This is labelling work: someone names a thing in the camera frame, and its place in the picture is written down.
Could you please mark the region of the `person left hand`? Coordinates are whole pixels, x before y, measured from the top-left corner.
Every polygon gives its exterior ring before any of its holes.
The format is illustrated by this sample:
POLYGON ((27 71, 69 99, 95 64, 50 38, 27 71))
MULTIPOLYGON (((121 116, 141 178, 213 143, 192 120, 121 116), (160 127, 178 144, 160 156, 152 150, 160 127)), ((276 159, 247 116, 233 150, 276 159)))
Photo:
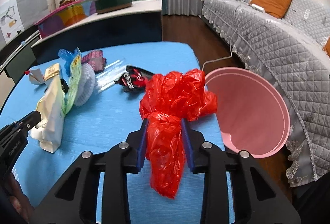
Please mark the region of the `person left hand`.
POLYGON ((30 223, 34 207, 31 205, 29 198, 22 192, 21 185, 12 172, 8 175, 5 187, 9 192, 9 200, 15 210, 27 223, 30 223))

